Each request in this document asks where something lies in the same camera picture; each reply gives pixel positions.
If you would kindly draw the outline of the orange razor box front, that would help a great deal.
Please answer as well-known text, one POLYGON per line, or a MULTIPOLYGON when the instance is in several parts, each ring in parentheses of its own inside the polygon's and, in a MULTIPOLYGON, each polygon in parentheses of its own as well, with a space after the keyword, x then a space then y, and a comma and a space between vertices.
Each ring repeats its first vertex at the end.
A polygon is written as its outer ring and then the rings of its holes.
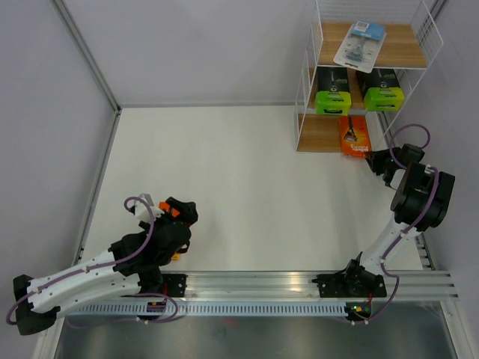
POLYGON ((166 266, 171 261, 179 260, 180 255, 188 249, 189 227, 185 225, 177 202, 170 197, 159 204, 162 214, 157 220, 159 225, 160 265, 166 266))

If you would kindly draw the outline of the orange razor box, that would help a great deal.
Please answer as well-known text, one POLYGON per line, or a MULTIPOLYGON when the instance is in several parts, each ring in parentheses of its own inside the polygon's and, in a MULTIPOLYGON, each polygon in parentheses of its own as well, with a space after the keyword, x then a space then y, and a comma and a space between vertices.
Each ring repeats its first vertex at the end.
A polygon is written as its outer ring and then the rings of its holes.
POLYGON ((343 116, 338 123, 342 154, 364 158, 372 150, 366 117, 343 116))
POLYGON ((162 214, 157 220, 159 225, 160 265, 166 266, 171 261, 179 260, 180 255, 188 249, 189 227, 185 225, 177 202, 170 197, 159 204, 162 214))

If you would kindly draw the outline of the green black razor box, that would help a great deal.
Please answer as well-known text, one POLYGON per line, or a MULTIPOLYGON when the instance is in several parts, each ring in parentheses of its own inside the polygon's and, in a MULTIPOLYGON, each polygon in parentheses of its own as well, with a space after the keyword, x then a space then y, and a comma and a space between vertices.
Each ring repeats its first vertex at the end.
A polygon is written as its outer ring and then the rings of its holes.
POLYGON ((370 73, 357 71, 356 80, 366 111, 399 111, 405 99, 393 69, 373 68, 370 73))
POLYGON ((346 116, 352 105, 345 67, 318 67, 315 111, 318 115, 346 116))

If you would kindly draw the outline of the white wire wooden shelf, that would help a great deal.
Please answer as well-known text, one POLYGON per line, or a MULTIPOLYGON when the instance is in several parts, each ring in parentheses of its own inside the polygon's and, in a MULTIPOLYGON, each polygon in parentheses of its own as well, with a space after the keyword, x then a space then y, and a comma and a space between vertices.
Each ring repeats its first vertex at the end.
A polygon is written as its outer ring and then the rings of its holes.
POLYGON ((338 117, 318 115, 314 88, 318 67, 333 57, 350 26, 358 21, 385 26, 386 38, 375 66, 391 68, 407 99, 439 54, 444 42, 436 25, 442 1, 315 1, 294 102, 294 148, 298 152, 338 152, 338 117))

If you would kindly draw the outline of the blue clear razor blister pack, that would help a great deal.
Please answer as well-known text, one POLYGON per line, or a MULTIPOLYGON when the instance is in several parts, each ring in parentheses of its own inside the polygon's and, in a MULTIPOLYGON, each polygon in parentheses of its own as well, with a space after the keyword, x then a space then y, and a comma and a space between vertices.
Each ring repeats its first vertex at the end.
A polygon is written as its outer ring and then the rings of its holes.
POLYGON ((333 62, 362 73, 371 73, 386 36, 384 25, 357 21, 350 26, 333 62))

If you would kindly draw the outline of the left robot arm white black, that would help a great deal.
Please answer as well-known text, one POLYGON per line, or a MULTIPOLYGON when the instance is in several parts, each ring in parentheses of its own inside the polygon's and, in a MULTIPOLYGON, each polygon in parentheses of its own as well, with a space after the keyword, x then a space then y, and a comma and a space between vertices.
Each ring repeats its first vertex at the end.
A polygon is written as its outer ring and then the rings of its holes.
POLYGON ((68 314, 117 297, 159 297, 172 302, 185 295, 184 274, 161 269, 185 254, 191 227, 198 221, 196 204, 168 197, 154 204, 150 195, 128 197, 124 208, 138 220, 140 231, 123 236, 85 263, 55 274, 13 279, 15 304, 6 323, 23 336, 40 333, 68 314))

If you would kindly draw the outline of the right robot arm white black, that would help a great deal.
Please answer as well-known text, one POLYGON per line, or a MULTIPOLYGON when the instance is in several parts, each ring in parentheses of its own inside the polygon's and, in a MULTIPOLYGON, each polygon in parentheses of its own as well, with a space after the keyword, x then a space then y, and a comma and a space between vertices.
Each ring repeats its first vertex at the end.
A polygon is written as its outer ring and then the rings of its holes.
POLYGON ((392 217, 378 239, 350 260, 340 275, 348 295, 386 296, 385 270, 394 256, 407 242, 444 220, 455 176, 422 164, 423 157, 423 149, 411 144, 367 155, 371 169, 395 190, 390 206, 392 217))

